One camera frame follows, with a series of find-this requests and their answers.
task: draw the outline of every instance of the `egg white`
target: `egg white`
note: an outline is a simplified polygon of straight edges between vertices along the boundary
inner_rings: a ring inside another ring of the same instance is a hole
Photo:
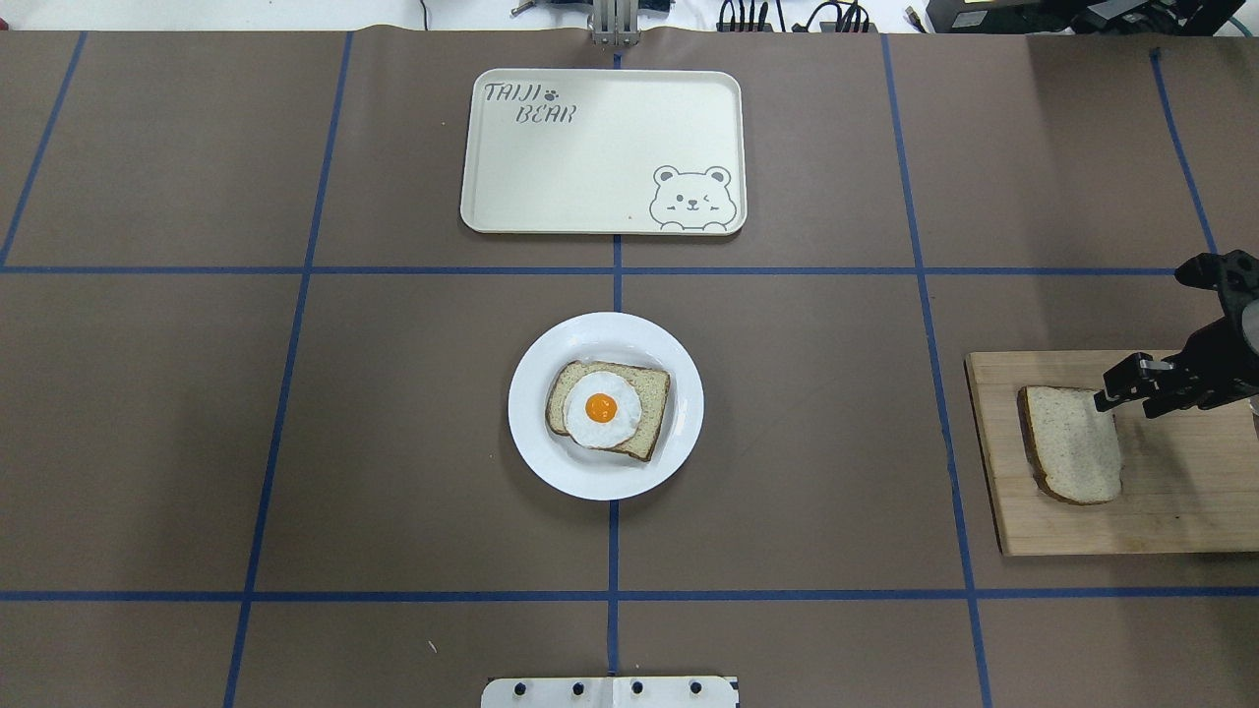
[[[603,393],[617,403],[617,412],[606,423],[592,421],[585,414],[585,401]],[[568,435],[583,446],[594,450],[616,447],[633,437],[642,420],[642,402],[638,392],[624,378],[612,372],[592,372],[582,377],[564,399],[564,427]]]

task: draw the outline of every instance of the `fried egg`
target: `fried egg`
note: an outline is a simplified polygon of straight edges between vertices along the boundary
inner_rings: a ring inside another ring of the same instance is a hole
[[[633,437],[641,418],[638,392],[611,372],[585,374],[564,399],[564,427],[583,447],[616,447]]]

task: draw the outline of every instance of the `white bracket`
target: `white bracket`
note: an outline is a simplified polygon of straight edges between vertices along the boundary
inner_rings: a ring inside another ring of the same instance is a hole
[[[739,708],[734,677],[495,679],[481,708]]]
[[[614,47],[638,44],[638,0],[593,0],[590,38]]]

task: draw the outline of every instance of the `white round plate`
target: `white round plate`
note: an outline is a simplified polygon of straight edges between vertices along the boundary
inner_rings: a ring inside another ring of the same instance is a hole
[[[573,360],[669,372],[669,401],[651,461],[587,450],[546,427],[546,397]],[[546,484],[582,499],[624,499],[665,481],[691,454],[703,422],[704,387],[691,355],[658,325],[622,312],[590,312],[551,328],[525,351],[507,392],[507,423],[525,462]]]

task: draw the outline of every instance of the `wooden cutting board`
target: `wooden cutting board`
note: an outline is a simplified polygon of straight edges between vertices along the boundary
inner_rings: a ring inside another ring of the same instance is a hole
[[[1132,351],[977,351],[967,379],[988,491],[1006,556],[1259,551],[1259,432],[1245,401],[1148,420],[1115,409],[1123,493],[1095,506],[1036,486],[1017,393],[1025,385],[1100,388]],[[1172,351],[1151,351],[1155,358]]]

